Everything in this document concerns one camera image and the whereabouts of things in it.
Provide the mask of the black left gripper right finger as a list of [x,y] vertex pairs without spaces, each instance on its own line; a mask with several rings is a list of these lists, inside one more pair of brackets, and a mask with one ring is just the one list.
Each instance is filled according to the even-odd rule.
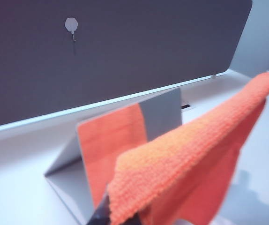
[[124,215],[123,225],[142,225],[139,211],[137,208],[132,208]]

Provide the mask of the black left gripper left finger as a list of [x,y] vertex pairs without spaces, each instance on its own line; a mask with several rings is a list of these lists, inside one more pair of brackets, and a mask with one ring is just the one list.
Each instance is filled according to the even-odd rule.
[[95,209],[87,225],[110,225],[110,199],[108,195],[108,185],[105,186],[105,191],[101,202]]

